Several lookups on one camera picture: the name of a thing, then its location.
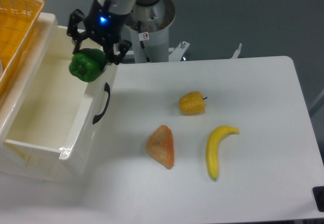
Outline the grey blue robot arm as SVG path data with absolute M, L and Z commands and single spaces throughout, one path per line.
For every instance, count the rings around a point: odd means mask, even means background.
M 120 32 L 126 18 L 135 5 L 148 7 L 159 0 L 93 0 L 90 11 L 85 15 L 80 9 L 69 17 L 67 35 L 74 44 L 73 54 L 80 50 L 82 42 L 90 39 L 103 48 L 107 63 L 119 64 L 132 46 L 121 39 Z

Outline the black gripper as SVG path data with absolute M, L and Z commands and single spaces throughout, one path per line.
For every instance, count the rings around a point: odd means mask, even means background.
M 93 0 L 87 16 L 80 9 L 76 9 L 70 14 L 66 34 L 72 38 L 73 54 L 78 53 L 82 42 L 89 38 L 103 47 L 106 65 L 118 65 L 123 60 L 132 46 L 129 40 L 120 39 L 119 35 L 127 16 L 110 12 L 110 7 L 111 0 L 105 1 L 104 5 Z M 78 31 L 80 22 L 83 22 L 85 26 L 83 32 Z M 113 50 L 115 43 L 118 45 L 118 55 Z

